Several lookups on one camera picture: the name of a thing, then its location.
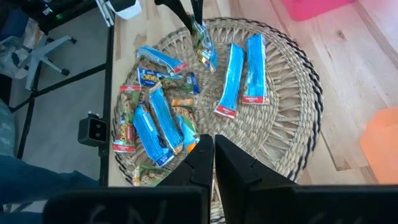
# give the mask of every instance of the gray floor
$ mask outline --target gray floor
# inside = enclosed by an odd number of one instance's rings
[[[52,30],[49,36],[57,39],[64,35],[70,35],[78,42],[76,45],[67,42],[48,56],[58,67],[70,70],[68,77],[105,63],[108,28],[97,9]],[[68,77],[43,65],[38,89]],[[11,106],[29,97],[30,93],[24,87],[25,80],[13,81]],[[78,122],[88,111],[102,116],[103,96],[104,71],[38,97],[23,160],[55,172],[78,170],[98,179],[100,159],[97,148],[79,144],[77,134]],[[21,138],[26,111],[27,106],[14,113],[18,139]],[[41,211],[42,205],[36,203],[27,210]]]

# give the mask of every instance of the chair wheel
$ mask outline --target chair wheel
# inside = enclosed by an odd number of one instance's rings
[[[69,75],[70,71],[67,69],[62,69],[61,74],[62,75]]]
[[[73,44],[76,44],[76,42],[77,42],[77,40],[74,39],[74,38],[70,39],[69,41],[70,41],[71,43],[73,43]]]

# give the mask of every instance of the woven placemat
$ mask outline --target woven placemat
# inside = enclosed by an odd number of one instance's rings
[[[322,88],[312,63],[297,43],[267,24],[226,17],[207,19],[205,23],[218,54],[218,68],[214,74],[199,62],[186,28],[170,33],[154,46],[165,54],[187,62],[188,71],[195,72],[201,88],[201,93],[194,97],[199,133],[222,134],[266,166],[296,181],[315,148],[323,112]],[[257,33],[262,33],[267,40],[266,65],[270,104],[244,105],[241,102],[243,91],[240,91],[235,119],[217,116],[213,110],[223,92],[228,44],[234,42],[246,49],[246,39]],[[128,75],[126,85],[136,83],[137,67],[166,72],[164,68],[140,59]],[[243,89],[246,74],[245,62],[240,90]],[[186,96],[177,90],[167,90],[165,95],[168,100]],[[114,108],[113,139],[117,135],[120,108],[118,96],[118,104]],[[116,153],[119,168],[130,183],[137,165],[153,164],[146,156],[138,136],[136,138],[135,152]],[[167,164],[166,169],[173,170],[185,156],[184,153],[179,154]],[[223,223],[219,194],[213,195],[211,222]]]

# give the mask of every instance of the office chair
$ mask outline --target office chair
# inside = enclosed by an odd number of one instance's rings
[[[4,62],[2,65],[2,60],[1,60],[2,58],[3,60],[4,58],[11,58],[13,64],[18,69],[28,70],[25,87],[26,89],[31,90],[36,70],[37,67],[39,66],[40,61],[46,63],[47,65],[49,65],[54,70],[61,73],[62,75],[69,75],[70,73],[69,70],[61,69],[55,66],[46,57],[46,54],[68,40],[73,44],[76,43],[76,40],[68,35],[57,40],[53,40],[44,35],[39,40],[39,43],[33,49],[29,49],[25,47],[23,44],[24,32],[28,20],[29,20],[28,15],[22,12],[21,9],[9,10],[6,22],[4,23],[3,27],[0,27],[0,68],[6,70]],[[15,51],[19,49],[24,49],[29,53],[28,57],[21,62],[19,61],[19,58],[15,53]]]

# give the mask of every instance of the black metal frame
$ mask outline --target black metal frame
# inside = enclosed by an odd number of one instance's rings
[[[51,29],[60,26],[65,23],[65,21],[60,21],[58,25],[53,24]],[[9,107],[11,112],[15,112],[21,109],[26,104],[28,105],[28,110],[26,114],[26,119],[24,123],[24,128],[22,130],[21,141],[19,143],[17,158],[22,159],[25,150],[25,144],[27,140],[27,136],[29,134],[30,124],[32,122],[33,110],[35,105],[35,99],[41,95],[44,95],[50,91],[61,88],[65,85],[71,84],[83,78],[86,78],[90,75],[94,75],[102,70],[105,70],[105,89],[104,89],[104,107],[103,107],[103,119],[107,124],[110,124],[111,120],[111,90],[112,90],[112,69],[113,69],[113,34],[114,28],[111,27],[108,29],[108,43],[107,43],[107,52],[106,52],[106,62],[93,67],[87,71],[81,72],[78,75],[75,75],[71,78],[68,78],[64,81],[58,82],[54,85],[48,86],[42,90],[37,90],[37,85],[39,83],[39,76],[41,71],[41,63],[36,71],[35,80],[33,82],[32,93],[30,97],[23,101],[21,104],[16,107]],[[99,183],[101,186],[108,186],[108,165],[109,165],[109,144],[104,144],[98,148],[98,154],[101,159],[101,165],[99,170]]]

